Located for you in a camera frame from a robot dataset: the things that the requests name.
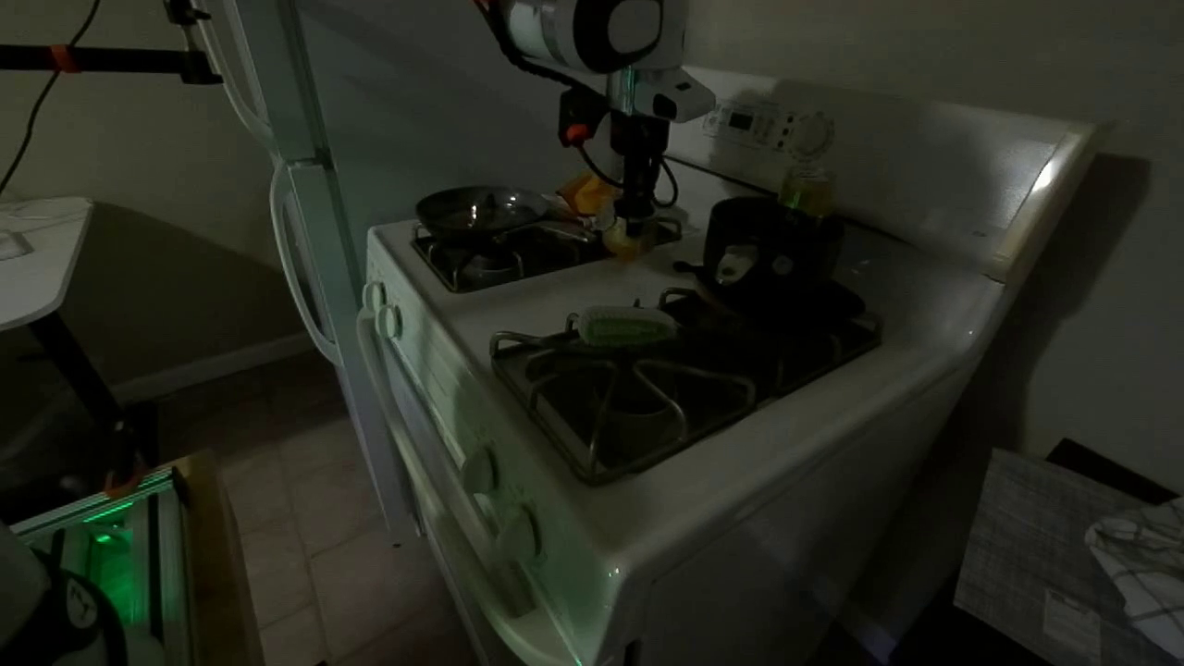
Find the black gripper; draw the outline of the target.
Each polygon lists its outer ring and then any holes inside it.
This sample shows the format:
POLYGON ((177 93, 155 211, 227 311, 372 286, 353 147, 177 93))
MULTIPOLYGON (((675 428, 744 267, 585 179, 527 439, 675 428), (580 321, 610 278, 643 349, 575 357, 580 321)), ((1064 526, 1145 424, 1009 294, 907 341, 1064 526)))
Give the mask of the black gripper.
POLYGON ((655 183, 668 157, 670 125, 649 115, 610 115, 610 147, 623 158, 623 194, 614 211, 623 217, 649 217, 655 211, 655 183))

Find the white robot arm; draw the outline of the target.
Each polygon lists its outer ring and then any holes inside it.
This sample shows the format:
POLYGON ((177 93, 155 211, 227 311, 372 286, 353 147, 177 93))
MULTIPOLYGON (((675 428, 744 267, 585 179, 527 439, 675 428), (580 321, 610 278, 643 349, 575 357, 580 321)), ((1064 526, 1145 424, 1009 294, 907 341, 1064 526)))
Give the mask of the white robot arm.
POLYGON ((623 158, 614 214, 652 217, 675 122, 713 93, 686 69, 688 0, 474 0, 512 67, 564 87, 560 143, 590 158, 599 122, 623 158))

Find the green-lit robot base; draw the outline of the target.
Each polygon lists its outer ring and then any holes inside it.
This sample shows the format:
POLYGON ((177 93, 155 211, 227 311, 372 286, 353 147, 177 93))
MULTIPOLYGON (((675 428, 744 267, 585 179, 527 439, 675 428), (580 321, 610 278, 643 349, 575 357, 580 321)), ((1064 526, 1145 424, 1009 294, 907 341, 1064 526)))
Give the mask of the green-lit robot base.
POLYGON ((0 666, 264 666, 210 460, 4 523, 0 666))

